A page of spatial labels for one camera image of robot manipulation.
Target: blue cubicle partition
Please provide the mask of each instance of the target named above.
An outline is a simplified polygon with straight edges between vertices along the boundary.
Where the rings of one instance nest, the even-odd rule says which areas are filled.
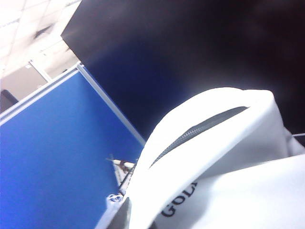
[[[80,72],[1,126],[2,229],[93,229],[142,145]]]

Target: monitor screen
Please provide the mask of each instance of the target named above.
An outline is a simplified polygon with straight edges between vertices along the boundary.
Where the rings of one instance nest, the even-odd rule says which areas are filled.
[[[62,37],[145,139],[216,87],[270,90],[305,130],[302,1],[83,0]]]

